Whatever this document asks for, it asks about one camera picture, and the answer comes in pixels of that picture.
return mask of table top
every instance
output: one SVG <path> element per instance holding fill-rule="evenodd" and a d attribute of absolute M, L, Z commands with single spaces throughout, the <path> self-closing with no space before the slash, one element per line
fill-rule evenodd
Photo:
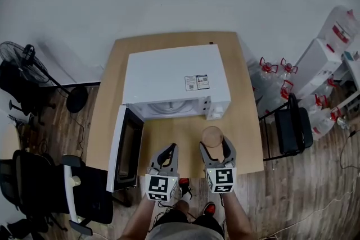
<path fill-rule="evenodd" d="M 258 114 L 246 61 L 235 32 L 189 32 L 118 39 L 112 48 L 93 111 L 87 147 L 87 166 L 107 170 L 111 143 L 122 103 L 125 73 L 130 53 L 156 49 L 217 44 L 229 85 L 231 104 L 222 119 L 204 116 L 148 120 L 144 124 L 139 175 L 146 173 L 151 156 L 159 149 L 179 146 L 178 173 L 183 178 L 204 177 L 199 149 L 201 132 L 219 127 L 236 151 L 238 174 L 261 171 L 263 151 Z"/>
<path fill-rule="evenodd" d="M 20 149 L 20 137 L 14 125 L 6 127 L 2 141 L 1 159 L 12 159 L 14 152 Z"/>
<path fill-rule="evenodd" d="M 360 60 L 349 60 L 346 55 L 344 55 L 344 61 L 349 68 L 351 76 L 354 79 L 356 89 L 360 90 Z"/>

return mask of chair armrest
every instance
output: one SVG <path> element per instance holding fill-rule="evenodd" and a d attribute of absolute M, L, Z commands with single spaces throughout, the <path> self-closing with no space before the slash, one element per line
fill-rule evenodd
<path fill-rule="evenodd" d="M 81 158 L 75 155 L 63 155 L 61 158 L 61 163 L 70 167 L 80 167 Z"/>
<path fill-rule="evenodd" d="M 81 234 L 92 236 L 92 229 L 86 226 L 87 224 L 89 224 L 89 222 L 90 220 L 88 219 L 84 219 L 83 221 L 81 221 L 81 223 L 76 223 L 74 221 L 69 220 L 71 228 L 73 228 L 74 230 L 76 230 Z"/>

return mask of white box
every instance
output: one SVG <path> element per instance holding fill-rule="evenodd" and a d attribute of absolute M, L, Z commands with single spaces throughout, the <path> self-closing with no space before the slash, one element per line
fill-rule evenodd
<path fill-rule="evenodd" d="M 340 56 L 331 52 L 322 39 L 314 39 L 296 64 L 299 70 L 292 76 L 294 83 L 292 92 L 298 99 L 310 95 L 338 69 L 341 63 Z"/>
<path fill-rule="evenodd" d="M 129 55 L 123 104 L 133 104 L 145 120 L 192 115 L 218 119 L 230 101 L 216 44 Z"/>
<path fill-rule="evenodd" d="M 169 202 L 178 187 L 178 178 L 145 174 L 145 187 L 149 200 Z"/>
<path fill-rule="evenodd" d="M 229 193 L 233 191 L 236 185 L 236 167 L 207 168 L 205 174 L 212 193 Z"/>

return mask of sneaker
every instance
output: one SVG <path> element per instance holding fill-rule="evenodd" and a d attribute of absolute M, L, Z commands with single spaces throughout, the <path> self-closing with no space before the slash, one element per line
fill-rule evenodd
<path fill-rule="evenodd" d="M 215 210 L 216 210 L 215 203 L 214 202 L 209 202 L 208 204 L 206 204 L 203 214 L 207 215 L 207 216 L 214 216 Z"/>
<path fill-rule="evenodd" d="M 189 178 L 180 178 L 179 187 L 180 187 L 180 191 L 181 191 L 181 197 L 183 197 L 186 193 L 189 193 L 190 199 L 192 198 Z"/>

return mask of microwave door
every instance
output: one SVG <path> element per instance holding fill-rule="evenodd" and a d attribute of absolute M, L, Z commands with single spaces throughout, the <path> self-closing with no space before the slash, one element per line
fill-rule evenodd
<path fill-rule="evenodd" d="M 144 120 L 126 105 L 120 105 L 107 171 L 106 190 L 136 186 Z"/>

